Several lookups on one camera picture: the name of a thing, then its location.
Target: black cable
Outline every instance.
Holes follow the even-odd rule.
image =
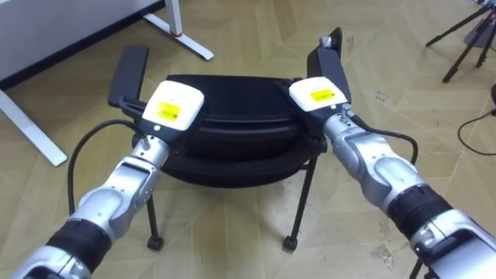
[[[406,136],[402,133],[396,133],[396,132],[372,128],[372,127],[368,126],[358,115],[352,116],[351,120],[353,122],[355,122],[355,124],[357,124],[360,128],[362,128],[368,132],[380,134],[383,136],[391,136],[391,137],[395,137],[397,139],[402,139],[402,140],[408,141],[412,145],[412,149],[413,149],[412,158],[410,159],[410,162],[413,165],[415,165],[415,163],[417,163],[417,158],[419,157],[419,149],[418,149],[419,145],[417,144],[417,141],[414,140],[411,136]]]
[[[67,167],[67,195],[69,201],[70,215],[72,215],[76,211],[74,205],[74,165],[76,164],[76,159],[78,158],[79,152],[86,144],[86,142],[90,140],[92,136],[94,136],[98,131],[102,130],[103,128],[111,125],[124,125],[132,129],[139,136],[145,136],[145,132],[142,131],[136,124],[128,120],[120,120],[120,119],[108,120],[103,123],[100,123],[83,136],[83,138],[79,141],[79,143],[77,143],[76,148],[74,148],[74,152],[72,153],[72,156],[69,159],[69,166]]]
[[[479,155],[483,155],[483,156],[496,156],[496,152],[494,153],[485,153],[485,152],[481,152],[481,151],[478,151],[478,150],[475,150],[474,148],[472,148],[471,146],[469,146],[467,143],[465,143],[465,141],[462,139],[462,136],[461,136],[461,133],[462,133],[462,129],[473,123],[473,122],[476,122],[476,121],[479,121],[481,119],[484,119],[486,117],[488,117],[489,115],[492,115],[492,116],[496,116],[496,109],[493,109],[491,110],[490,112],[486,112],[485,114],[483,114],[482,116],[479,116],[475,119],[472,119],[472,120],[469,120],[467,122],[465,122],[464,124],[462,124],[460,126],[460,128],[458,128],[458,132],[456,132],[456,134],[458,135],[458,140],[463,144],[463,146],[465,146],[468,150],[471,150],[472,152],[475,152]]]
[[[416,279],[417,276],[419,275],[420,269],[422,268],[422,261],[420,258],[417,258],[417,261],[415,262],[415,266],[412,269],[412,272],[410,273],[410,276],[408,279]]]

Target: yellow label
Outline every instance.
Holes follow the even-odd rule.
[[[322,101],[327,101],[336,96],[334,92],[332,92],[331,89],[324,89],[324,90],[319,90],[311,93],[311,96],[314,101],[316,102],[322,102]]]
[[[181,108],[178,106],[167,104],[165,102],[159,103],[158,106],[157,116],[170,121],[176,121],[179,116],[179,112],[181,111]]]

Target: chair caster wheel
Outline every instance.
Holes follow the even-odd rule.
[[[286,239],[284,240],[284,243],[283,243],[284,248],[286,248],[287,250],[290,250],[290,251],[295,251],[297,246],[298,246],[298,240],[297,239],[291,239],[290,236],[286,236]]]
[[[148,239],[148,243],[146,244],[146,247],[148,247],[148,249],[153,251],[160,251],[162,247],[164,247],[164,239],[161,237],[151,236]]]

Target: parquet floor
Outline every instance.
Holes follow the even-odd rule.
[[[496,233],[496,158],[480,157],[456,139],[457,127],[493,108],[489,88],[496,59],[481,69],[480,50],[449,84],[441,79],[465,47],[474,25],[432,48],[425,42],[477,6],[467,0],[182,0],[187,34],[215,58],[204,62],[138,22],[8,91],[68,154],[96,124],[122,118],[106,105],[112,72],[131,43],[150,47],[143,100],[168,74],[245,74],[302,77],[318,38],[340,26],[343,63],[354,109],[377,128],[414,136],[418,169],[453,205]],[[463,136],[496,150],[496,119],[467,127]],[[131,133],[111,128],[84,148],[76,195],[102,183],[129,152]],[[407,144],[392,140],[409,157]],[[0,115],[0,277],[44,244],[67,217],[67,164],[53,168]],[[146,212],[133,221],[95,278],[403,278],[414,263],[403,236],[367,204],[336,158],[319,159],[293,254],[281,250],[298,203],[302,175],[261,188],[217,190],[164,175],[155,203],[166,246],[150,252]]]

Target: chair seat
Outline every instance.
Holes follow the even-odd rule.
[[[278,91],[278,78],[170,75],[205,95],[209,111],[188,144],[162,171],[194,184],[240,188],[290,177],[322,152]]]

